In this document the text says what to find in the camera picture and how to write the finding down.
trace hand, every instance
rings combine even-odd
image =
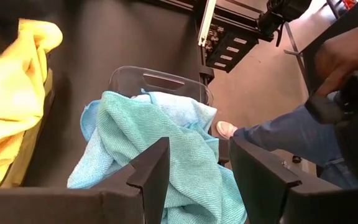
[[[314,59],[317,75],[325,80],[316,94],[326,96],[338,90],[358,70],[358,28],[327,40]]]

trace microfiber towel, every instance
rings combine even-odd
[[[180,106],[169,107],[173,102]],[[168,136],[170,184],[162,223],[243,224],[246,211],[234,176],[217,164],[218,139],[206,132],[215,113],[181,96],[149,93],[130,99],[104,92],[81,117],[89,142],[67,186],[92,187]]]
[[[23,140],[43,116],[45,54],[62,41],[52,23],[19,21],[17,39],[0,55],[0,182]]]

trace clear plastic bin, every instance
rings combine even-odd
[[[176,75],[133,66],[120,67],[111,75],[111,91],[131,97],[142,94],[141,89],[187,96],[206,105],[212,105],[213,102],[207,86]]]

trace blue towel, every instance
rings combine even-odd
[[[215,113],[182,96],[149,93],[129,99],[104,92],[81,117],[89,142],[67,185],[92,187],[168,136],[170,184],[162,223],[243,224],[247,215],[234,176],[217,165],[218,139],[206,132]]]

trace yellow towel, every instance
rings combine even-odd
[[[19,152],[24,131],[43,116],[45,54],[62,39],[55,24],[21,19],[18,38],[0,55],[0,181]]]

